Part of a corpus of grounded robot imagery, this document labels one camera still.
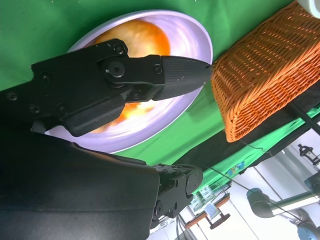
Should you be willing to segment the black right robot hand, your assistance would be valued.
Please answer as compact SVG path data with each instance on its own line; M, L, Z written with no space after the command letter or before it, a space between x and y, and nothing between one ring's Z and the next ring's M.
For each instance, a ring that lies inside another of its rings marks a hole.
M0 237L3 240L145 240L175 218L203 180L189 164L89 150L46 135L83 136L118 118L126 103L202 87L210 64L180 56L130 58L119 39L31 66L31 81L0 93Z

